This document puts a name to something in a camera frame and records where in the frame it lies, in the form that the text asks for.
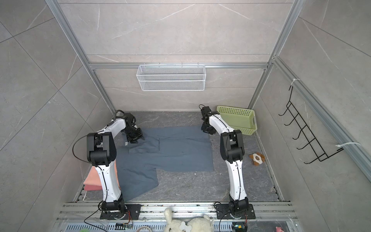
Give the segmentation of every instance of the wire basket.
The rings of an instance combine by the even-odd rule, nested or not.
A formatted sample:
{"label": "wire basket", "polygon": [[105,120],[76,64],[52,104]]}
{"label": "wire basket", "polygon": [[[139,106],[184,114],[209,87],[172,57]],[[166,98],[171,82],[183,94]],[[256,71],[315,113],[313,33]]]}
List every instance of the wire basket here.
{"label": "wire basket", "polygon": [[221,118],[233,129],[240,130],[242,134],[252,135],[257,130],[255,111],[218,105],[216,111]]}
{"label": "wire basket", "polygon": [[204,90],[204,65],[140,65],[137,78],[143,91]]}

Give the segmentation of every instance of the blue-gray cloth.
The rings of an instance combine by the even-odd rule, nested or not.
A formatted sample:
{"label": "blue-gray cloth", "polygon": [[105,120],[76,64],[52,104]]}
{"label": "blue-gray cloth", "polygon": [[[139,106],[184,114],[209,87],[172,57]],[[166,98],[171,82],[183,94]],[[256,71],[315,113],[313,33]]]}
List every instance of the blue-gray cloth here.
{"label": "blue-gray cloth", "polygon": [[158,186],[156,169],[165,171],[213,171],[209,134],[195,127],[142,129],[145,140],[125,143],[115,138],[118,182],[124,200]]}

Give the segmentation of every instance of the black mounting plate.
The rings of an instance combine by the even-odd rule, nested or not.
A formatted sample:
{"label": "black mounting plate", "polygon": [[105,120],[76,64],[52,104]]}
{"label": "black mounting plate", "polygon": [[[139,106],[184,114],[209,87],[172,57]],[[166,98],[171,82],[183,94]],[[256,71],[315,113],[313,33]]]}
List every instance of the black mounting plate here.
{"label": "black mounting plate", "polygon": [[[126,208],[130,212],[130,216],[132,220],[138,220],[139,219],[139,214],[140,214],[140,208],[142,205],[132,205],[132,204],[127,204]],[[120,212],[105,212],[102,211],[101,217],[99,219],[107,219],[107,220],[116,220],[115,218],[121,218],[122,214]],[[129,219],[129,214],[126,213],[125,216],[121,220],[128,220]]]}
{"label": "black mounting plate", "polygon": [[[216,207],[216,210],[217,210],[217,218],[220,220],[220,219],[235,219],[231,216],[230,213],[227,213],[229,211],[229,206],[228,204],[215,204],[215,207]],[[242,217],[240,219],[256,219],[255,217],[255,210],[254,210],[254,207],[252,204],[249,204],[249,209],[246,211],[246,216],[245,217],[245,214],[242,215]]]}

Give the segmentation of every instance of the white plush toy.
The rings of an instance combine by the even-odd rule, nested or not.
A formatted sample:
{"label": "white plush toy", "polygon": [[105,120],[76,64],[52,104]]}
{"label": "white plush toy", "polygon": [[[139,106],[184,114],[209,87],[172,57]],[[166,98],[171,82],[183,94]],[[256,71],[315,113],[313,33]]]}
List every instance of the white plush toy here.
{"label": "white plush toy", "polygon": [[194,218],[188,222],[173,219],[172,211],[170,208],[166,208],[164,211],[167,225],[164,232],[214,232],[214,220],[210,221],[207,215],[203,218]]}

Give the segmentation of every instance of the green plastic basket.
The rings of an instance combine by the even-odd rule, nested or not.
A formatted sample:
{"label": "green plastic basket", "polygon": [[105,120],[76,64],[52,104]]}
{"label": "green plastic basket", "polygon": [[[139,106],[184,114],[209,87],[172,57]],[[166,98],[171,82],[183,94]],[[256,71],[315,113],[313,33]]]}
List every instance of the green plastic basket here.
{"label": "green plastic basket", "polygon": [[233,129],[242,134],[252,135],[257,130],[255,112],[253,110],[218,105],[216,110],[221,118]]}

